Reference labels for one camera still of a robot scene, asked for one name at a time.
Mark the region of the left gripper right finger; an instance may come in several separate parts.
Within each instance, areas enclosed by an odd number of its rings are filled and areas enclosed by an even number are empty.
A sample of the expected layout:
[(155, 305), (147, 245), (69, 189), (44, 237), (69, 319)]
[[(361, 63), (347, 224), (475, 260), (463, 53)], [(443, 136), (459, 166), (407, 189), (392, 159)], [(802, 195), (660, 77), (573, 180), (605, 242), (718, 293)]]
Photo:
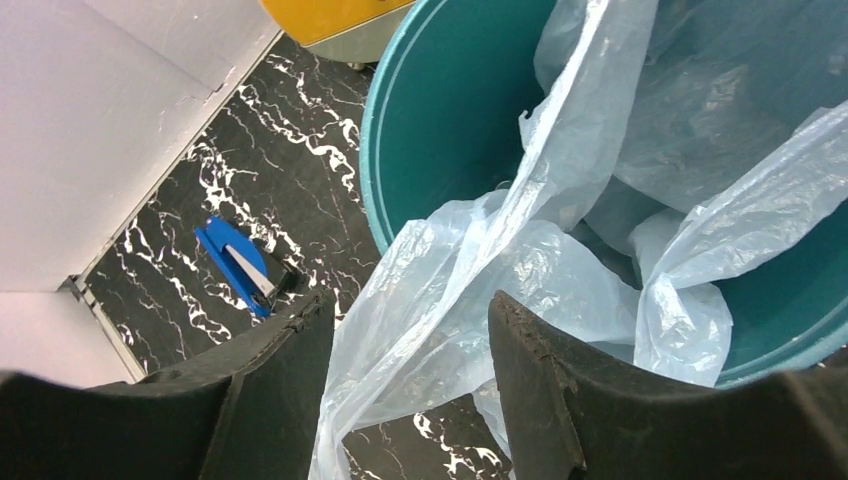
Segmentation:
[(843, 479), (847, 369), (730, 389), (676, 381), (553, 327), (505, 292), (491, 354), (520, 479)]

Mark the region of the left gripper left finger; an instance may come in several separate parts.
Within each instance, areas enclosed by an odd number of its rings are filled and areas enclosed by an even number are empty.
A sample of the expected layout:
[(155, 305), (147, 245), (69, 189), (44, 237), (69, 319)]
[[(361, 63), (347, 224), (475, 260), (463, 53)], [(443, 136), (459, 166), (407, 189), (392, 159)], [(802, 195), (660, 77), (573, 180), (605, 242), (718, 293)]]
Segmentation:
[(304, 479), (334, 335), (315, 289), (141, 381), (78, 389), (1, 375), (5, 479)]

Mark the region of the light blue plastic bag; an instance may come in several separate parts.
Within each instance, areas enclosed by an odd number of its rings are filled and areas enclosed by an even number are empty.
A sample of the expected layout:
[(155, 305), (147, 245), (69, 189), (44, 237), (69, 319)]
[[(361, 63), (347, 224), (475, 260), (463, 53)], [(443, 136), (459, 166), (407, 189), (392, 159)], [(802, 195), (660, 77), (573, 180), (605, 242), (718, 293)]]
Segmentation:
[(721, 283), (847, 209), (843, 1), (550, 1), (516, 173), (406, 222), (336, 332), (309, 475), (350, 432), (472, 395), (509, 459), (505, 292), (625, 363), (724, 386)]

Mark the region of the teal plastic trash bin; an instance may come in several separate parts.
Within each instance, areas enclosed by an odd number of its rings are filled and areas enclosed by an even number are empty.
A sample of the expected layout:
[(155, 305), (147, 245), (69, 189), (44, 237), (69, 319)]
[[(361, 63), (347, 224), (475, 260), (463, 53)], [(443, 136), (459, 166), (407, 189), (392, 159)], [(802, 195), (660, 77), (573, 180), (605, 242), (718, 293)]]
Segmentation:
[[(550, 1), (418, 1), (377, 67), (359, 169), (380, 252), (403, 225), (513, 176), (519, 112), (542, 98), (532, 67)], [(735, 326), (727, 386), (808, 367), (847, 342), (847, 209), (789, 251), (720, 285)]]

